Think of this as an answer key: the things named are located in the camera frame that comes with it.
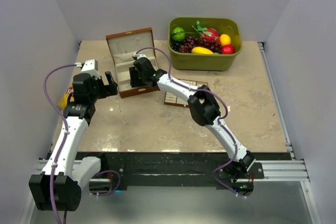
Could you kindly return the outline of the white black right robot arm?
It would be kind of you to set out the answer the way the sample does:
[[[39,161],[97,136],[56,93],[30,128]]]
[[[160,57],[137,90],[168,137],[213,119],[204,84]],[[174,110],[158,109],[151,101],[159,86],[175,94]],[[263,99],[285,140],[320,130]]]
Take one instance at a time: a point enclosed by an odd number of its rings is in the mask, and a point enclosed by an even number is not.
[[[144,54],[135,54],[133,59],[142,82],[187,102],[194,122],[210,130],[226,150],[229,170],[239,178],[246,178],[252,173],[255,157],[228,128],[218,104],[222,100],[208,86],[193,86],[162,69],[155,70]]]

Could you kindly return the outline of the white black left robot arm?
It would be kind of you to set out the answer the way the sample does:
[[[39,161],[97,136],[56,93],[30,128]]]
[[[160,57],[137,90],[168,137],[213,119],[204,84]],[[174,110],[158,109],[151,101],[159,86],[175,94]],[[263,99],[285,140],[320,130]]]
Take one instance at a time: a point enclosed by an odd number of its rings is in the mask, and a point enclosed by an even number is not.
[[[103,178],[109,165],[97,157],[84,158],[75,165],[79,143],[96,111],[99,99],[117,95],[118,85],[111,72],[105,72],[108,84],[101,77],[86,72],[73,78],[72,98],[62,112],[62,128],[54,150],[40,174],[31,175],[29,188],[38,210],[75,211],[82,191],[95,175]]]

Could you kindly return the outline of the brown jewelry box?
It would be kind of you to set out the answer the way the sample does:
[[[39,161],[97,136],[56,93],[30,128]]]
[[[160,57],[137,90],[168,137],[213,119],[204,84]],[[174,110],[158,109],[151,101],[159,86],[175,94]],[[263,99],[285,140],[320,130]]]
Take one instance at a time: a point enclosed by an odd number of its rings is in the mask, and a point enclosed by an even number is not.
[[[151,27],[107,35],[106,41],[115,66],[121,98],[158,90],[158,88],[148,86],[132,88],[130,85],[129,68],[134,67],[134,59],[132,58],[134,52],[142,48],[147,48],[147,50],[142,51],[142,53],[147,56],[154,69],[158,69],[158,63],[153,49],[154,39]]]

